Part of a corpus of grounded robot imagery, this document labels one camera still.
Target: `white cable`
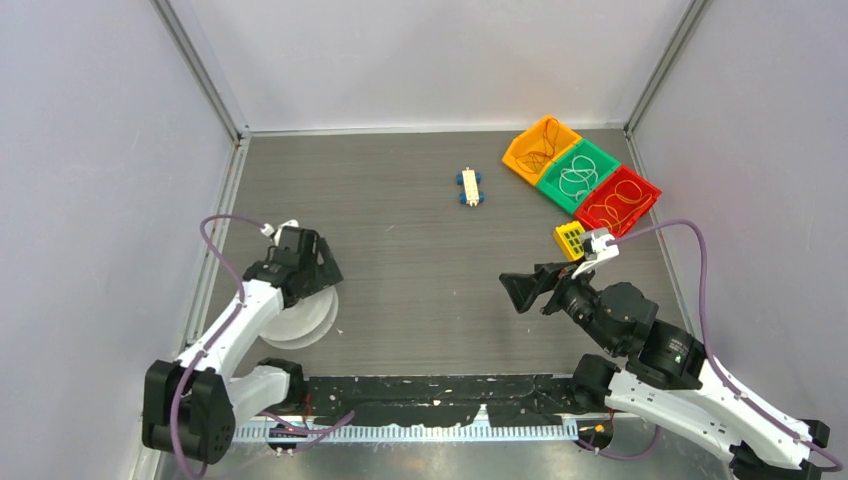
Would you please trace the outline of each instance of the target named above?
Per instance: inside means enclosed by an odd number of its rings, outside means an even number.
[[[592,168],[577,168],[577,160],[585,158],[592,164]],[[569,178],[569,175],[576,176],[577,178]],[[571,197],[575,202],[580,202],[589,192],[592,190],[591,179],[592,176],[595,177],[595,182],[598,182],[598,167],[595,165],[595,161],[586,155],[575,155],[571,157],[571,167],[563,168],[559,173],[559,191],[563,193],[563,195],[567,197]],[[579,190],[577,193],[568,193],[565,191],[565,188],[562,186],[562,181],[565,180],[568,183],[583,183],[586,185],[584,190]]]

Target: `white toy piece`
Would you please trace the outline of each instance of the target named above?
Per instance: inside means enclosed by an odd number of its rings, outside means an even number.
[[[478,189],[477,184],[483,180],[483,175],[480,172],[475,172],[469,167],[456,175],[457,185],[465,187],[465,191],[459,194],[459,203],[476,207],[483,203],[486,196]]]

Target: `floor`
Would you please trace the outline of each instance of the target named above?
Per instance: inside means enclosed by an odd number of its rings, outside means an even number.
[[[621,131],[579,133],[632,163]],[[317,230],[345,281],[326,337],[294,351],[257,340],[237,374],[268,356],[299,362],[307,375],[570,373],[583,354],[600,353],[562,313],[516,314],[498,282],[502,272],[564,261],[552,231],[571,220],[500,162],[515,135],[252,139],[235,213],[274,224],[296,218]],[[486,202],[477,208],[457,201],[456,174],[466,166],[483,174]],[[266,242],[233,224],[224,254],[243,271],[264,257]],[[618,281],[634,283],[659,304],[661,318],[683,324],[655,236],[626,244],[595,284]],[[210,317],[233,292],[219,272]]]

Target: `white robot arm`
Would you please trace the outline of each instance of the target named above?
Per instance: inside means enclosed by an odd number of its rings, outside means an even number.
[[[245,377],[234,379],[233,373],[270,323],[315,317],[312,310],[320,304],[302,300],[334,289],[343,277],[326,240],[314,230],[292,220],[261,231],[272,245],[266,258],[244,273],[243,301],[236,295],[175,361],[157,360],[148,369],[142,413],[142,442],[148,448],[174,451],[170,405],[184,375],[189,380],[188,393],[180,393],[181,448],[185,457],[210,464],[223,457],[235,429],[251,417],[272,405],[295,407],[306,396],[303,370],[294,362],[269,358]]]
[[[710,358],[703,343],[657,319],[657,304],[630,283],[590,285],[594,268],[618,254],[616,245],[607,246],[612,239],[605,229],[587,232],[585,259],[500,277],[519,313],[552,291],[543,314],[565,311],[607,354],[628,358],[622,370],[585,355],[573,377],[575,398],[590,409],[632,412],[688,438],[727,462],[739,480],[817,480],[823,471],[838,471],[840,464],[823,470],[809,461],[827,446],[826,424],[793,418],[757,396]]]

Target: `gray table surface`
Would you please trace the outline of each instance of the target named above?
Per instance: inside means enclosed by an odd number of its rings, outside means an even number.
[[[580,133],[632,162],[620,131]],[[516,134],[254,138],[235,212],[270,223],[296,218],[318,230],[345,281],[338,287],[338,319],[325,338],[295,351],[257,340],[238,373],[267,356],[300,362],[308,375],[571,373],[584,353],[600,353],[564,314],[516,314],[498,282],[501,272],[563,261],[552,231],[572,219],[500,162]],[[484,175],[486,202],[478,208],[456,200],[455,176],[466,166]],[[637,228],[649,222],[642,219]],[[266,246],[255,230],[233,224],[224,253],[242,270]],[[655,236],[623,246],[595,283],[617,281],[637,285],[660,305],[661,318],[682,325]],[[209,321],[233,292],[232,280],[219,274]],[[610,449],[638,452],[651,435],[639,419],[617,419]],[[710,454],[668,433],[653,455],[635,463],[598,458],[569,442],[325,445],[294,458],[241,448],[214,466],[210,478],[729,478]],[[163,458],[159,474],[181,478],[173,456]]]
[[[620,131],[580,133],[632,163]],[[235,213],[275,224],[296,218],[316,229],[345,281],[338,318],[323,339],[295,351],[257,340],[237,373],[268,356],[302,363],[310,375],[571,373],[584,353],[601,353],[562,313],[515,313],[498,281],[502,272],[564,261],[552,232],[572,220],[501,163],[515,135],[252,139]],[[466,166],[483,174],[486,202],[476,208],[457,201],[456,174]],[[639,226],[649,223],[645,217]],[[233,223],[224,253],[242,271],[266,246],[254,229]],[[656,301],[660,318],[682,324],[655,236],[623,246],[595,284],[618,281]],[[210,319],[234,291],[221,269]]]

